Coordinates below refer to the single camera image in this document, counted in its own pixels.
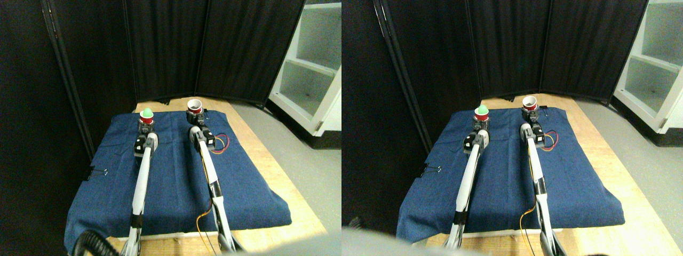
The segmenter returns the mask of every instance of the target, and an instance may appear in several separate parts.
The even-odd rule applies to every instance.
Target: black folding screen
[[[537,92],[550,1],[469,1],[482,98]]]
[[[381,3],[383,13],[391,16],[395,47],[403,56],[431,149],[453,112],[474,109],[480,101],[466,3]]]
[[[341,223],[395,233],[427,157],[371,1],[344,2]]]
[[[193,95],[207,1],[125,3],[137,101]]]
[[[607,101],[645,12],[647,0],[554,0],[541,91]]]
[[[606,102],[647,0],[469,5],[482,98],[550,92]]]
[[[304,0],[211,1],[195,93],[264,104]]]
[[[0,2],[0,255],[63,255],[89,158],[40,1]]]
[[[74,87],[92,140],[100,145],[111,117],[135,109],[124,5],[120,1],[44,1],[51,7],[65,76]]]

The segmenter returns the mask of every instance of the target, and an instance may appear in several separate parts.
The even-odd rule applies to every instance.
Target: yellow wire
[[[550,138],[550,140],[553,141],[553,145],[555,145],[555,139],[553,139],[552,136],[546,134],[546,137]],[[551,152],[552,151],[552,150],[546,150],[543,147],[541,147],[541,150],[543,150],[545,152]]]
[[[209,175],[208,175],[208,173],[206,173],[206,165],[204,164],[204,153],[200,150],[199,154],[201,155],[201,165],[204,167],[204,177],[206,177],[206,183],[208,184],[209,183]],[[211,255],[211,250],[209,250],[209,246],[207,246],[206,242],[204,242],[204,237],[201,236],[201,230],[199,229],[199,219],[201,217],[204,217],[207,214],[209,214],[209,212],[211,212],[212,204],[213,204],[213,202],[211,202],[211,200],[209,200],[209,210],[204,212],[203,214],[197,216],[197,220],[195,221],[195,224],[197,225],[197,232],[199,232],[199,238],[201,238],[201,242],[204,243],[204,247],[206,247],[206,251],[209,252],[209,255]]]
[[[529,158],[529,172],[531,173],[531,179],[533,179],[533,171],[531,170],[531,158]],[[531,209],[527,210],[526,212],[524,212],[524,214],[522,214],[522,216],[519,217],[519,233],[522,234],[522,240],[524,240],[524,232],[522,229],[522,218],[524,218],[524,215],[527,215],[527,214],[533,212],[535,209],[536,209],[536,196],[534,195],[533,196],[533,207]],[[529,242],[528,244],[525,242],[524,245],[526,245],[527,249],[529,249],[529,256],[531,256],[531,242]]]
[[[216,137],[216,139],[219,140],[219,141],[221,141],[221,143],[223,144],[223,148],[225,148],[225,142],[223,142],[223,140],[222,140],[221,138]],[[222,154],[223,152],[221,152],[221,153],[216,153],[216,152],[211,151],[211,153],[216,154],[216,155],[219,155],[219,154]]]
[[[204,247],[206,247],[206,251],[208,251],[208,252],[209,252],[209,255],[211,255],[211,250],[209,250],[209,246],[206,245],[206,242],[204,241],[204,237],[201,236],[201,230],[199,230],[199,219],[200,219],[201,217],[204,217],[204,216],[206,216],[207,214],[209,214],[209,212],[211,212],[211,207],[209,207],[209,210],[208,210],[208,211],[206,211],[206,212],[204,212],[203,214],[197,216],[197,220],[195,221],[195,224],[197,224],[197,232],[199,232],[199,238],[201,238],[201,242],[204,243]]]

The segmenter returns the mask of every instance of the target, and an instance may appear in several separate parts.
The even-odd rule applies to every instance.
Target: black tape
[[[130,215],[130,227],[132,227],[134,229],[142,228],[142,214],[140,214],[140,215],[131,214]]]
[[[547,193],[546,181],[543,179],[543,177],[541,177],[540,179],[538,179],[538,181],[533,183],[533,191],[537,195],[543,195],[543,194]]]
[[[209,193],[211,194],[211,198],[223,196],[223,193],[221,192],[221,185],[218,183],[218,181],[209,184]]]
[[[465,223],[467,222],[468,213],[469,213],[468,211],[464,211],[464,212],[456,211],[456,215],[453,217],[453,224],[465,225]]]

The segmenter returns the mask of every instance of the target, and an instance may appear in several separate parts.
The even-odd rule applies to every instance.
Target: black coiled cable
[[[119,256],[119,253],[105,238],[92,230],[83,232],[74,245],[74,256],[84,256],[86,251],[93,256]]]

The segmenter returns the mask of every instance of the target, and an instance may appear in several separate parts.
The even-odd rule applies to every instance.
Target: denim fabric
[[[621,202],[602,185],[576,141],[565,111],[549,108],[540,114],[538,122],[543,130],[559,133],[553,151],[537,149],[552,227],[624,224]],[[519,135],[524,122],[521,110],[491,110],[489,117],[490,143],[479,158],[465,233],[519,229],[520,216],[533,206],[527,146]],[[472,111],[451,116],[425,161],[432,167],[441,166],[442,170],[415,179],[401,205],[397,237],[417,242],[438,233],[450,233],[469,156],[462,151],[462,140],[472,131],[472,118]],[[536,211],[525,216],[522,224],[524,228],[537,229]]]
[[[258,229],[292,223],[287,203],[270,190],[240,145],[223,113],[208,111],[213,134],[225,133],[229,147],[211,154],[230,229]],[[82,182],[69,209],[64,246],[72,251],[78,236],[93,229],[104,237],[127,237],[139,164],[133,156],[139,114],[116,115],[92,165],[107,175]],[[145,196],[142,235],[197,231],[195,219],[209,208],[208,185],[199,152],[189,142],[191,125],[184,111],[154,114],[159,145],[152,155]],[[202,231],[216,231],[213,211],[199,221]]]

